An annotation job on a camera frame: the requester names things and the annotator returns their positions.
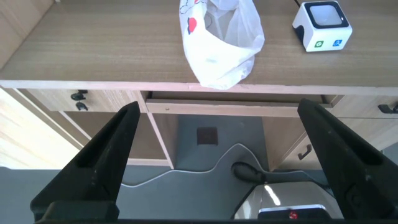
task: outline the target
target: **gray carpet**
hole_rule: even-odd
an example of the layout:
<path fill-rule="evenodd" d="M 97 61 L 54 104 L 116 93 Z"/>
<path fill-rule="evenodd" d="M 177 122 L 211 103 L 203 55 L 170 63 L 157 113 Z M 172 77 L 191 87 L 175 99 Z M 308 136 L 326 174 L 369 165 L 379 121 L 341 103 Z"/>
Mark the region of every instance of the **gray carpet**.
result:
<path fill-rule="evenodd" d="M 246 150 L 235 146 L 210 173 L 172 172 L 134 189 L 121 187 L 119 217 L 229 219 L 252 187 L 232 176 L 230 168 L 236 161 L 255 164 Z"/>

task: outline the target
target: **cabinet door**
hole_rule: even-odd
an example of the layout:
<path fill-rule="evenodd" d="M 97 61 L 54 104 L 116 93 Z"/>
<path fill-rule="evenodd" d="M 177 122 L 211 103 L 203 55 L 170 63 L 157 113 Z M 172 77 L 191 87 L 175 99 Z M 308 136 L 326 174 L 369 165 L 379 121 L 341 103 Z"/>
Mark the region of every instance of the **cabinet door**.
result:
<path fill-rule="evenodd" d="M 379 105 L 393 109 L 398 105 L 398 96 L 340 96 L 331 109 L 337 118 L 390 118 L 398 119 L 398 113 L 383 113 Z"/>
<path fill-rule="evenodd" d="M 378 150 L 398 142 L 398 119 L 342 118 L 340 120 Z M 312 147 L 311 141 L 305 135 L 290 148 L 290 153 L 287 153 L 278 169 L 322 169 L 313 149 L 300 160 L 299 154 L 304 155 L 308 146 Z"/>
<path fill-rule="evenodd" d="M 28 90 L 51 111 L 78 111 L 77 101 L 71 95 L 78 90 Z M 124 105 L 138 101 L 141 113 L 146 113 L 145 101 L 140 91 L 88 90 L 84 103 L 89 112 L 118 112 Z"/>

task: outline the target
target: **door handle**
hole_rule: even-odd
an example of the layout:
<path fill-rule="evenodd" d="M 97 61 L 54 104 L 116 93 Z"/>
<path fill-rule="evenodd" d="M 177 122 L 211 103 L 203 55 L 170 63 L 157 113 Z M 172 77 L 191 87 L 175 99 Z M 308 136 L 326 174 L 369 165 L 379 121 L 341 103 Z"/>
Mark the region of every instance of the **door handle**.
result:
<path fill-rule="evenodd" d="M 388 105 L 379 105 L 378 108 L 385 114 L 398 114 L 398 104 L 391 109 Z"/>
<path fill-rule="evenodd" d="M 307 151 L 304 154 L 299 153 L 297 155 L 298 159 L 303 160 L 304 157 L 306 157 L 308 154 L 310 154 L 311 151 L 312 151 L 312 146 L 309 144 L 309 145 L 307 145 Z"/>

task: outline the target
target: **drawer slot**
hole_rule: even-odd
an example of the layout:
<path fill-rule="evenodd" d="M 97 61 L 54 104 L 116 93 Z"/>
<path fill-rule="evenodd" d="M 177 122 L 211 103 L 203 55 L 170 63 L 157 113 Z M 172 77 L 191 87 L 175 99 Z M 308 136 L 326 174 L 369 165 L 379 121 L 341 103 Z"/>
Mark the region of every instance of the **drawer slot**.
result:
<path fill-rule="evenodd" d="M 151 113 L 296 118 L 302 98 L 321 103 L 328 110 L 332 108 L 321 95 L 257 93 L 153 92 L 146 105 Z"/>

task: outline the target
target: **red print on bag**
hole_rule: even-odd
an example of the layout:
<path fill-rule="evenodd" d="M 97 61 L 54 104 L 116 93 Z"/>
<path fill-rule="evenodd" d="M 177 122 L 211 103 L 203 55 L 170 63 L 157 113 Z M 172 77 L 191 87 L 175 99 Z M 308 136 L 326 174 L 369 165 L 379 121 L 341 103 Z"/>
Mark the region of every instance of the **red print on bag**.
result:
<path fill-rule="evenodd" d="M 197 20 L 193 17 L 188 18 L 188 34 L 191 34 L 197 26 Z"/>

